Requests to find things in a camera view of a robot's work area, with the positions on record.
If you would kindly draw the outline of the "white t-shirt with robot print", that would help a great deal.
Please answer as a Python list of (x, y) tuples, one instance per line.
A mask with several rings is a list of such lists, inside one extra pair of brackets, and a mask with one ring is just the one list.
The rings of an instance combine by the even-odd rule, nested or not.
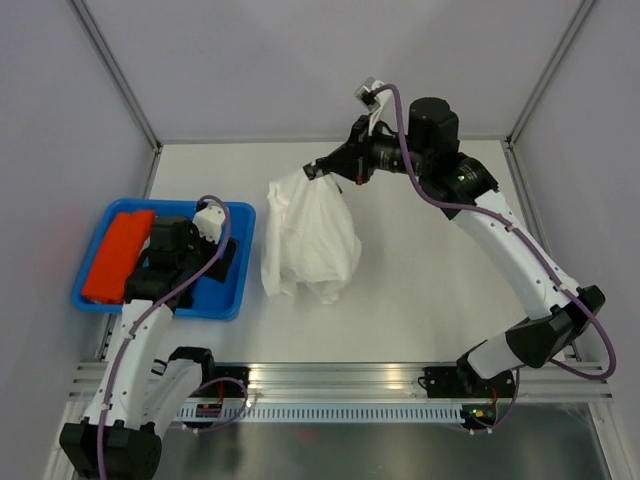
[(293, 297), (300, 286), (333, 304), (352, 280), (362, 243), (342, 193), (303, 169), (269, 183), (261, 256), (265, 293)]

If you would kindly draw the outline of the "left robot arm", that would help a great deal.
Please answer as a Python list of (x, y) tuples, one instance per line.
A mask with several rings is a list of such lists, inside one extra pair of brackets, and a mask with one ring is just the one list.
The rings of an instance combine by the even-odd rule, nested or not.
[(192, 218), (157, 217), (124, 284), (115, 353), (83, 416), (63, 425), (59, 444), (84, 479), (150, 479), (162, 439), (184, 401), (218, 384), (210, 350), (179, 347), (156, 385), (149, 378), (160, 340), (187, 289), (221, 259), (231, 215), (206, 206)]

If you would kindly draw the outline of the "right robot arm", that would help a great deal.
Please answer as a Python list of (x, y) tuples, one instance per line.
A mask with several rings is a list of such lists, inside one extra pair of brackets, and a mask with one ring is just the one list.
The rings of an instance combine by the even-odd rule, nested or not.
[(456, 362), (468, 396), (521, 366), (540, 368), (579, 337), (605, 303), (602, 290), (565, 274), (516, 218), (497, 180), (461, 152), (459, 118), (449, 103), (424, 97), (397, 130), (373, 114), (360, 116), (336, 150), (304, 166), (306, 177), (337, 174), (357, 185), (377, 170), (407, 175), (418, 194), (469, 235), (492, 260), (521, 302), (525, 318), (476, 345)]

